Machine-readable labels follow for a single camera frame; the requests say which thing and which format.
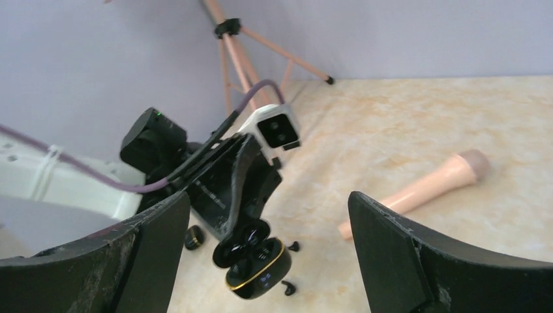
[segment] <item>microphone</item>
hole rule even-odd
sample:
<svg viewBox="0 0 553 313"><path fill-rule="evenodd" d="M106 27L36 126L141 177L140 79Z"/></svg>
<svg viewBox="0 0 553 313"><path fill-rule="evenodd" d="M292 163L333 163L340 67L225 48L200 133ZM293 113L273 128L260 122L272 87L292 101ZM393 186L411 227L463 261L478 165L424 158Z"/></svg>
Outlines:
<svg viewBox="0 0 553 313"><path fill-rule="evenodd" d="M480 150L463 151L447 159L434 172L384 198L380 203L399 214L405 214L446 192L475 184L490 168L490 161ZM338 230L346 240L353 237L349 220L342 223Z"/></svg>

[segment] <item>earbud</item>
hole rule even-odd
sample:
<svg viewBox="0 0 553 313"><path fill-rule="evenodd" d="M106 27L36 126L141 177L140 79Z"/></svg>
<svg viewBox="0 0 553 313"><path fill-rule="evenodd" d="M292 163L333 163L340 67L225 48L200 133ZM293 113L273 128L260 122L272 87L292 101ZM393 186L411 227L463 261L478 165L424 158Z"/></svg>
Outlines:
<svg viewBox="0 0 553 313"><path fill-rule="evenodd" d="M198 225L193 225L187 230L185 235L185 248L187 250L196 250L205 240L202 229Z"/></svg>
<svg viewBox="0 0 553 313"><path fill-rule="evenodd" d="M250 259L241 259L230 268L230 276L236 279L245 279L252 270L252 261Z"/></svg>
<svg viewBox="0 0 553 313"><path fill-rule="evenodd" d="M288 247L288 250L298 252L299 251L299 243L297 241L294 241L292 243L292 246Z"/></svg>
<svg viewBox="0 0 553 313"><path fill-rule="evenodd" d="M287 282L287 281L283 280L280 283L286 286L286 291L284 292L284 294L287 297L289 297L289 296L291 296L295 293L295 291L296 291L295 286L291 282Z"/></svg>
<svg viewBox="0 0 553 313"><path fill-rule="evenodd" d="M248 245L256 246L260 242L257 232L258 230L255 228L250 228L244 232L244 240L248 243Z"/></svg>

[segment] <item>beige table surface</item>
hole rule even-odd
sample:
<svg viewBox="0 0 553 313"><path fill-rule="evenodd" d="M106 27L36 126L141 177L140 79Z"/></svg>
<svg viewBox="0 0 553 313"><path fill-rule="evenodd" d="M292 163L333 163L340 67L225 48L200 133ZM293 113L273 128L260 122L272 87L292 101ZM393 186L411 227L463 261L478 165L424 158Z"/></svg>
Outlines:
<svg viewBox="0 0 553 313"><path fill-rule="evenodd" d="M296 82L286 94L303 145L280 153L283 182L263 218L273 235L301 244L286 277L298 292L286 297L277 285L239 299L211 261L210 236L183 251L169 312L369 312L353 243L336 228L350 192L380 199L469 148L489 156L488 179L407 216L482 248L553 261L553 76Z"/></svg>

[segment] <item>white wall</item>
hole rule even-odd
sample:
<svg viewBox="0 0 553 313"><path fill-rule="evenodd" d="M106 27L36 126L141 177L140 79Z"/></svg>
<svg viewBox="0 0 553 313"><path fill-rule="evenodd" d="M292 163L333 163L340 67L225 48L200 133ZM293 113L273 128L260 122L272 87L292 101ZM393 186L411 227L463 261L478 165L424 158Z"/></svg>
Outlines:
<svg viewBox="0 0 553 313"><path fill-rule="evenodd" d="M155 106L207 139L225 118L217 40L198 1L0 1L0 123L115 160Z"/></svg>
<svg viewBox="0 0 553 313"><path fill-rule="evenodd" d="M553 74L551 0L220 1L335 78ZM260 74L280 80L286 60L247 46Z"/></svg>

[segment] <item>tripod clamp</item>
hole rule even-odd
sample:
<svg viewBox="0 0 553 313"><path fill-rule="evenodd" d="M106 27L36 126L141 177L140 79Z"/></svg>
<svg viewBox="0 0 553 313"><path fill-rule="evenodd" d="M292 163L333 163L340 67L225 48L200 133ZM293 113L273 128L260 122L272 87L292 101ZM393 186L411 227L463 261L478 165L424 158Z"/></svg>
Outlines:
<svg viewBox="0 0 553 313"><path fill-rule="evenodd" d="M229 18L225 20L225 22L218 24L215 27L214 33L217 38L223 39L224 34L229 36L238 35L240 33L240 28L242 28L242 25L240 24L239 18Z"/></svg>

